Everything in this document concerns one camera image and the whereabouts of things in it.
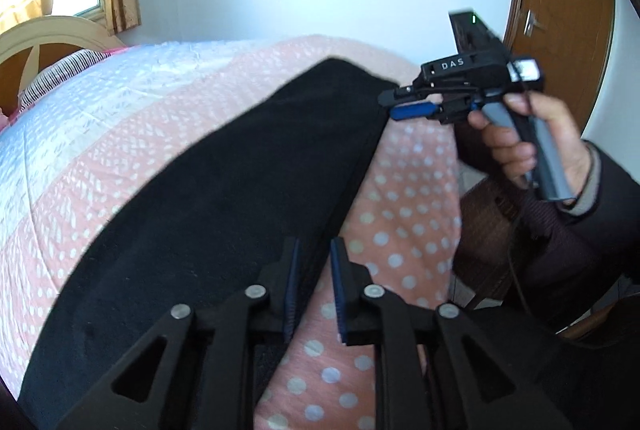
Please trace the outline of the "person's right hand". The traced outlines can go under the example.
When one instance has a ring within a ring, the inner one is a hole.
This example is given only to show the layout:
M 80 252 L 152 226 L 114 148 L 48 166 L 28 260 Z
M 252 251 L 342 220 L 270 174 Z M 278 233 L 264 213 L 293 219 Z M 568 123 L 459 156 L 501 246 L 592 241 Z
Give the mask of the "person's right hand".
M 565 177 L 575 196 L 584 189 L 591 169 L 588 146 L 564 101 L 541 93 L 506 94 L 504 103 L 520 115 L 534 115 L 547 123 L 562 161 Z M 516 130 L 497 127 L 482 112 L 472 111 L 469 124 L 482 133 L 484 144 L 509 181 L 525 188 L 525 174 L 536 167 L 536 147 L 521 142 Z

